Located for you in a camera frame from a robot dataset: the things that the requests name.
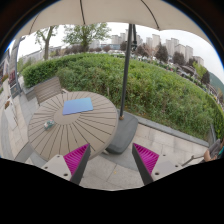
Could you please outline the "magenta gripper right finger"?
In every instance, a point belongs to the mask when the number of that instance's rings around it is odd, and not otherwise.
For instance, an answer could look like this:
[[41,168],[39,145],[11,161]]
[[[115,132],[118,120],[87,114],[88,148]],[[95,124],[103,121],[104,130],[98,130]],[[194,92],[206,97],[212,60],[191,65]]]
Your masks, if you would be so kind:
[[136,143],[132,145],[132,154],[145,185],[181,169],[181,166],[166,154],[159,155]]

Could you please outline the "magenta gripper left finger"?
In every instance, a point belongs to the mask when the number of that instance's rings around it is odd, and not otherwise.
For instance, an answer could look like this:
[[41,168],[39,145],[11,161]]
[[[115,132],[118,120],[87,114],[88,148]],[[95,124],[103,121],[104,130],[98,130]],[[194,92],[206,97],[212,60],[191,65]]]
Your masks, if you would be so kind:
[[90,144],[87,143],[64,156],[55,155],[42,169],[79,185],[89,156]]

